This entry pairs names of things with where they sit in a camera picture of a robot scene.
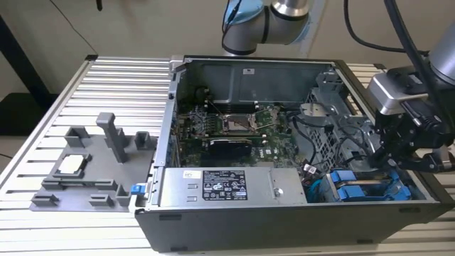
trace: blue latch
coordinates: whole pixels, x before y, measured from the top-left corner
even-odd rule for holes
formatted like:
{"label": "blue latch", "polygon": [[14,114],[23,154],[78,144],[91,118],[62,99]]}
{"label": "blue latch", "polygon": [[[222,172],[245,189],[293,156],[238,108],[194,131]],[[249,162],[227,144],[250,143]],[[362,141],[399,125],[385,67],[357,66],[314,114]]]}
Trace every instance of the blue latch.
{"label": "blue latch", "polygon": [[137,184],[131,186],[131,194],[133,195],[145,195],[146,194],[146,184]]}

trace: gray post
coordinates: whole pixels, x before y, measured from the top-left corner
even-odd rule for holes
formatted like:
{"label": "gray post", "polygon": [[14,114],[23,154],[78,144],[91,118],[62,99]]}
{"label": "gray post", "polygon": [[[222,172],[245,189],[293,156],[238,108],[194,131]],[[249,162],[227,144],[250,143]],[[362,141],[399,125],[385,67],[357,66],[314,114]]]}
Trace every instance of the gray post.
{"label": "gray post", "polygon": [[96,125],[104,130],[106,138],[111,142],[111,149],[119,163],[129,161],[129,156],[123,148],[122,138],[118,135],[115,124],[115,115],[113,113],[100,113],[96,119]]}

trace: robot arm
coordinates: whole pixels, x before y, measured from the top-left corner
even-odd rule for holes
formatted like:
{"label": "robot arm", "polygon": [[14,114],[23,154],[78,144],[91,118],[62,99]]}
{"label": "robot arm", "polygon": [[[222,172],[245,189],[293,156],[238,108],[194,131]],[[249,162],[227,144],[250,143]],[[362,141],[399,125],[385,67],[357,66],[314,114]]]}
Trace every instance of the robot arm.
{"label": "robot arm", "polygon": [[[430,86],[442,94],[439,103],[454,116],[455,23],[430,52],[425,65],[431,70],[434,83]],[[378,74],[369,91],[378,107],[375,130],[382,145],[370,158],[371,166],[381,167],[389,162],[421,172],[454,171],[455,158],[449,151],[455,139],[454,128],[450,120],[441,118],[415,67],[395,68],[387,74]],[[417,157],[415,151],[421,148],[433,149],[433,153]]]}
{"label": "robot arm", "polygon": [[223,31],[226,55],[251,55],[258,44],[301,41],[309,21],[307,0],[274,0],[270,6],[265,6],[262,0],[230,1]]}

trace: motherboard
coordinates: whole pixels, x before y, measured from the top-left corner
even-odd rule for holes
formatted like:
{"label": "motherboard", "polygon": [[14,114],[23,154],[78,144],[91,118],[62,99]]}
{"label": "motherboard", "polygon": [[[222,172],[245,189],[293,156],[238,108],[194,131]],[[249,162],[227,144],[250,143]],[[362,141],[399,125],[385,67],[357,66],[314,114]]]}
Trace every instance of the motherboard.
{"label": "motherboard", "polygon": [[298,167],[305,156],[281,110],[273,103],[237,106],[235,111],[210,103],[182,113],[181,166]]}

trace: motherboard chip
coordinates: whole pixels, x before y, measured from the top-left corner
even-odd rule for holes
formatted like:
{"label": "motherboard chip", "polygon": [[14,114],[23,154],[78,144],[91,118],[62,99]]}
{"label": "motherboard chip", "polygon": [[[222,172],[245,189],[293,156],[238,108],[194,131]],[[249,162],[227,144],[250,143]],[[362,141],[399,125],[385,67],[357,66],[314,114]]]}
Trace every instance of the motherboard chip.
{"label": "motherboard chip", "polygon": [[223,121],[223,129],[226,132],[250,131],[250,120],[247,115],[226,115]]}
{"label": "motherboard chip", "polygon": [[253,141],[237,139],[213,140],[209,145],[209,153],[217,159],[237,159],[251,155]]}

